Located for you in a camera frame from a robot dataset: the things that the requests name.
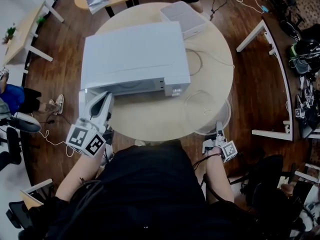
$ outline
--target potted plant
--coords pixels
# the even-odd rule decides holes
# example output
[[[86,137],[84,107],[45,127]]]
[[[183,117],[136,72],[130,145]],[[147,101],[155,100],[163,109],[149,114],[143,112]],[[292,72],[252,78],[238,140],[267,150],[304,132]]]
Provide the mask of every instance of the potted plant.
[[[3,44],[3,45],[9,43],[9,41],[14,37],[15,31],[16,31],[16,27],[15,27],[15,24],[13,23],[13,26],[12,26],[12,27],[9,27],[9,28],[6,30],[5,36],[4,36],[4,38],[2,39],[2,44]]]

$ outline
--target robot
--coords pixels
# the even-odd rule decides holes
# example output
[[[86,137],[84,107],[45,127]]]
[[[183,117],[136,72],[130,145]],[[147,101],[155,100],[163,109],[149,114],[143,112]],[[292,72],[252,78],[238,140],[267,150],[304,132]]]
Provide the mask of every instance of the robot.
[[[220,121],[216,122],[216,137],[215,139],[207,139],[202,144],[202,154],[204,154],[206,151],[212,150],[214,147],[219,147],[222,149],[221,158],[222,161],[225,163],[232,158],[234,158],[238,151],[234,144],[234,141],[227,141],[225,137],[225,132],[223,125]]]
[[[76,152],[92,158],[100,149],[105,149],[104,155],[110,159],[113,130],[109,120],[113,106],[111,92],[105,91],[95,96],[85,106],[81,117],[71,125],[65,143]]]

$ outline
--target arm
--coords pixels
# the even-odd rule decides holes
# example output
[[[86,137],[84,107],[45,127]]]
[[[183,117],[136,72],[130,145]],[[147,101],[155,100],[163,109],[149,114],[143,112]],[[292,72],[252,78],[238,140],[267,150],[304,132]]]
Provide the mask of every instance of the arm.
[[[1,93],[3,93],[6,90],[8,79],[9,73],[5,71],[0,80]]]
[[[221,154],[222,150],[219,147],[214,147],[208,152],[208,155]],[[209,179],[209,185],[222,199],[230,202],[235,202],[235,196],[229,184],[224,163],[219,155],[212,156],[206,161],[206,174]],[[210,191],[206,191],[206,196],[209,204],[217,201]]]
[[[100,152],[96,154],[94,158],[82,155],[61,182],[55,196],[69,202],[76,190],[82,185],[81,178],[88,181],[97,174],[104,151],[105,150],[101,148]]]

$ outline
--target book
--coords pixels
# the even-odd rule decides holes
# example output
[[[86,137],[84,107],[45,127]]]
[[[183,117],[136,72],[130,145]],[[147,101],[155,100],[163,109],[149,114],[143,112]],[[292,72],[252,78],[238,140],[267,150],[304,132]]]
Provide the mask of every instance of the book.
[[[100,9],[106,7],[110,1],[109,0],[86,0],[89,10],[92,14],[95,14]]]

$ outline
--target floor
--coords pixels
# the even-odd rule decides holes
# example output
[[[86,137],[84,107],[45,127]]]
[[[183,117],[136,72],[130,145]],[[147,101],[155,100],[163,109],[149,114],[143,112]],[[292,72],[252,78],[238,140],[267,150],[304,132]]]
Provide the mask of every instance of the floor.
[[[178,0],[140,0],[140,3],[176,2]],[[209,14],[213,0],[200,0]],[[255,0],[244,0],[256,7]],[[216,9],[224,0],[215,0]],[[53,124],[43,124],[42,133],[49,131],[47,137],[53,143],[66,139],[69,122],[78,118],[78,91],[80,89],[81,65],[85,37],[93,35],[98,28],[108,20],[105,10],[91,15],[89,11],[77,8],[74,0],[59,0],[54,7],[65,19],[58,22],[52,15],[39,30],[39,37],[34,46],[53,57],[48,62],[40,57],[32,57],[29,74],[26,77],[26,87],[42,92],[41,101],[55,99],[60,93],[65,96],[63,115],[54,117]],[[118,13],[126,8],[125,4],[114,6]],[[238,151],[244,158],[254,163],[259,155],[257,148],[262,147],[267,155],[282,154],[284,169],[288,170],[292,163],[303,169],[307,159],[309,143],[301,140],[295,143],[251,135],[252,129],[266,131],[283,131],[283,120],[288,120],[286,111],[286,94],[277,59],[268,54],[271,49],[263,34],[258,36],[242,53],[236,53],[236,47],[261,20],[261,15],[241,5],[234,0],[220,8],[213,17],[215,24],[224,35],[232,52],[234,68],[233,86],[230,93],[232,100],[232,116],[225,129],[229,140],[233,140]],[[46,115],[34,114],[44,122]],[[203,137],[192,134],[181,139],[182,145],[192,163],[202,156]],[[134,140],[115,133],[113,140],[114,151],[127,148]],[[36,184],[52,178],[58,186],[79,155],[66,155],[64,144],[53,146],[46,142],[40,134],[30,135],[30,155],[26,157],[26,165],[30,180]],[[197,170],[200,176],[204,164]],[[237,158],[225,164],[227,174],[236,174],[241,168]]]

